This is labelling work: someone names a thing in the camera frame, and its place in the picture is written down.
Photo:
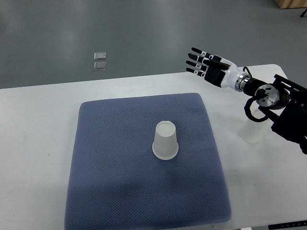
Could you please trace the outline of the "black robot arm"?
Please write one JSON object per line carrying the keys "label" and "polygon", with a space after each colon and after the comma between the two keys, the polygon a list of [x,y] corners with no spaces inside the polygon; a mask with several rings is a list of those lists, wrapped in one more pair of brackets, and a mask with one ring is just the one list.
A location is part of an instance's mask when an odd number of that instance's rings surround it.
{"label": "black robot arm", "polygon": [[188,54],[186,69],[219,88],[231,88],[250,96],[244,111],[247,118],[261,123],[271,120],[272,131],[297,143],[307,152],[307,90],[276,74],[266,83],[252,77],[249,69],[239,70],[233,62],[195,47]]}

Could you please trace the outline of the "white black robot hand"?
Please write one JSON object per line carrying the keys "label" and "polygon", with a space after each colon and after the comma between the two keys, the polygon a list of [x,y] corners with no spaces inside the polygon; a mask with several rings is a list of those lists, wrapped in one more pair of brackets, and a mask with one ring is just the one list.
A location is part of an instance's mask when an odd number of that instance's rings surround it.
{"label": "white black robot hand", "polygon": [[207,82],[220,88],[239,88],[240,70],[235,64],[231,64],[228,60],[220,56],[213,56],[195,47],[192,47],[191,50],[196,54],[188,53],[188,57],[206,66],[187,60],[186,63],[188,65],[200,69],[194,70],[186,68],[187,72],[200,76]]}

